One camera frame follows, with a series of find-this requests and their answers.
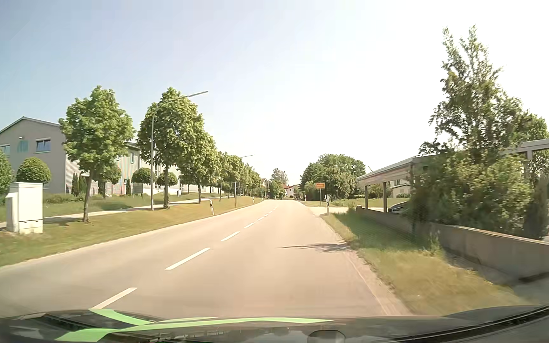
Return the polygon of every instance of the grass verge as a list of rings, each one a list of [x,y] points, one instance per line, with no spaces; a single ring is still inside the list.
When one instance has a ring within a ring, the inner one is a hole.
[[[253,204],[250,197],[237,200],[238,208]],[[234,210],[234,198],[213,201],[213,209],[216,214]],[[209,202],[203,201],[200,205],[172,206],[169,210],[99,215],[90,219],[91,225],[76,219],[45,224],[42,234],[0,232],[0,267],[210,216]]]
[[[203,198],[219,197],[218,194],[203,193]],[[183,194],[177,196],[172,194],[169,196],[169,201],[191,200],[198,199],[198,193]],[[154,194],[154,204],[160,205],[164,202],[164,194]],[[127,209],[133,207],[141,207],[149,205],[149,194],[144,194],[143,197],[91,197],[88,203],[88,212],[113,211],[116,209]],[[83,201],[69,201],[62,204],[43,204],[44,217],[52,217],[56,215],[76,214],[84,211]],[[5,222],[5,206],[0,206],[0,222]]]
[[[402,201],[407,201],[406,198],[388,198],[387,199],[387,207],[391,207],[392,205],[395,205],[397,203],[400,203]],[[316,207],[325,207],[325,201],[321,202],[321,205],[319,204],[319,201],[301,201],[300,203],[304,204],[304,206],[316,206]],[[352,205],[352,207],[355,207],[357,205],[359,206],[365,206],[365,199],[339,199],[334,200],[329,204],[331,207],[349,207],[349,205]],[[382,207],[383,206],[383,199],[368,199],[368,207]]]
[[[442,316],[470,309],[527,305],[508,287],[451,266],[439,249],[426,250],[355,211],[323,219],[376,270],[415,314]]]

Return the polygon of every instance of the parked car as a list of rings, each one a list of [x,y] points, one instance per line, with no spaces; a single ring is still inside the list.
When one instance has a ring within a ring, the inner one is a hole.
[[[400,213],[404,212],[404,210],[406,209],[406,203],[407,203],[407,201],[402,201],[400,203],[397,203],[397,204],[389,207],[387,209],[387,212],[388,213],[393,213],[393,214],[400,214]]]

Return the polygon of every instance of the tree trunk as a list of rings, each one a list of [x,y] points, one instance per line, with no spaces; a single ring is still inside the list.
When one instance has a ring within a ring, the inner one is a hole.
[[[82,178],[85,178],[86,180],[86,194],[84,194],[84,216],[82,217],[82,221],[84,223],[88,223],[88,200],[90,199],[90,187],[92,186],[92,177],[91,175],[88,176],[80,176]]]
[[[168,165],[164,166],[164,204],[162,208],[168,209]]]

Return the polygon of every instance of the white utility box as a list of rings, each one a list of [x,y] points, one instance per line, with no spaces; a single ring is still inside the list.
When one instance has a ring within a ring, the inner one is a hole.
[[[5,197],[7,230],[11,232],[43,232],[43,184],[11,183]]]

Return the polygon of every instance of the asphalt road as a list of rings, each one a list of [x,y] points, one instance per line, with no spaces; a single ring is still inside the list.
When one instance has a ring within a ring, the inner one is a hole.
[[[322,219],[285,200],[0,268],[0,317],[93,307],[168,319],[409,314]]]

